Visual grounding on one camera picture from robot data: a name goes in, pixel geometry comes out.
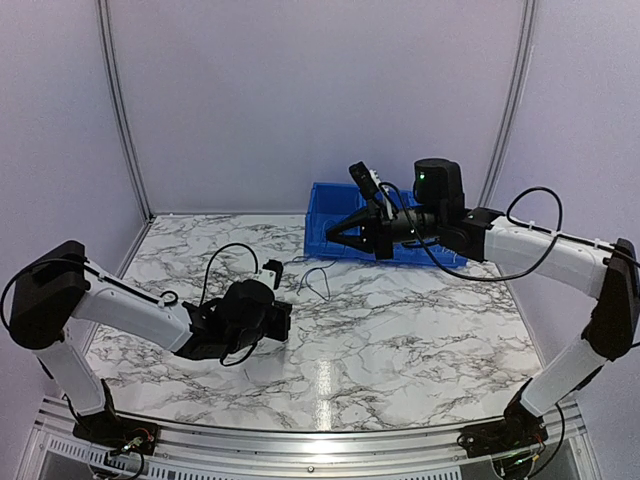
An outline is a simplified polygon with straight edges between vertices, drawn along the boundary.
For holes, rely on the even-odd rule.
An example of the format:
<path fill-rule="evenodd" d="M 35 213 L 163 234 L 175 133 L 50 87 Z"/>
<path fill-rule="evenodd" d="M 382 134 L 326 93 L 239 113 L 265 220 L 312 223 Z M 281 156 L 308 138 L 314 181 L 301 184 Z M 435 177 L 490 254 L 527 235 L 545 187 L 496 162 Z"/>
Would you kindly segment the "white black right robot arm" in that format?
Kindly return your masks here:
<path fill-rule="evenodd" d="M 505 408 L 505 419 L 495 428 L 502 446 L 519 446 L 533 433 L 534 420 L 588 384 L 606 363 L 637 347 L 639 262 L 631 242 L 567 235 L 562 213 L 554 228 L 545 228 L 517 220 L 510 211 L 469 209 L 460 166 L 450 160 L 415 162 L 413 207 L 402 199 L 391 200 L 392 184 L 380 181 L 363 163 L 349 171 L 366 205 L 329 227 L 328 241 L 387 260 L 397 244 L 415 240 L 428 251 L 433 240 L 469 260 L 516 268 L 508 277 L 511 281 L 538 274 L 595 299 L 582 332 Z"/>

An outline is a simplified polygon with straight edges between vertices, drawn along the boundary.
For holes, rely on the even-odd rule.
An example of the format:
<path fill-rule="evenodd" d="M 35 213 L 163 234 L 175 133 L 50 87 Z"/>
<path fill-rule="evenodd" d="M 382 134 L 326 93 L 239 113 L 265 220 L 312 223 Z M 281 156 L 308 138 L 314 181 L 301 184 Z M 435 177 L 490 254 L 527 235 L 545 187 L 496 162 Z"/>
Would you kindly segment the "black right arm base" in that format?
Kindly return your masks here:
<path fill-rule="evenodd" d="M 469 458 L 476 458 L 534 446 L 547 439 L 543 418 L 527 410 L 518 394 L 508 403 L 501 419 L 463 427 L 457 444 Z"/>

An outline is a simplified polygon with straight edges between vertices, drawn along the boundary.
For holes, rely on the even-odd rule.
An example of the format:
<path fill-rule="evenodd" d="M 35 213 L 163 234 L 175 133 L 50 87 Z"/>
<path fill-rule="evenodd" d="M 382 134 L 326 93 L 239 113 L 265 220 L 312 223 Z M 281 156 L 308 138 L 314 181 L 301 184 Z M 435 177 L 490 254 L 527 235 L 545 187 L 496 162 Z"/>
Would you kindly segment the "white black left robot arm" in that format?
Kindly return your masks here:
<path fill-rule="evenodd" d="M 190 361 L 251 355 L 264 340 L 284 343 L 292 306 L 279 301 L 283 265 L 257 264 L 253 277 L 223 296 L 197 304 L 169 292 L 130 286 L 91 261 L 69 240 L 17 272 L 1 293 L 1 321 L 11 339 L 30 350 L 69 399 L 75 413 L 106 445 L 125 438 L 126 423 L 110 408 L 108 390 L 66 337 L 72 319 L 88 320 L 146 340 Z"/>

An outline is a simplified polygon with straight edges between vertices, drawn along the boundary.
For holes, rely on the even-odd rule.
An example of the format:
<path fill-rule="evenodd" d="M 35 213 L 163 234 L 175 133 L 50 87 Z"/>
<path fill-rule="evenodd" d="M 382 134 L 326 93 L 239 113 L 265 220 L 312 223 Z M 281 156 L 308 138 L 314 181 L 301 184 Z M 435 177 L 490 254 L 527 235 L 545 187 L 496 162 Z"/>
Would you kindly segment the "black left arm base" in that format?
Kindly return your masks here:
<path fill-rule="evenodd" d="M 105 380 L 101 381 L 105 405 L 102 411 L 91 415 L 75 412 L 67 400 L 75 420 L 73 435 L 111 449 L 113 455 L 136 451 L 152 455 L 158 441 L 160 427 L 156 423 L 122 417 L 116 413 L 113 396 Z"/>

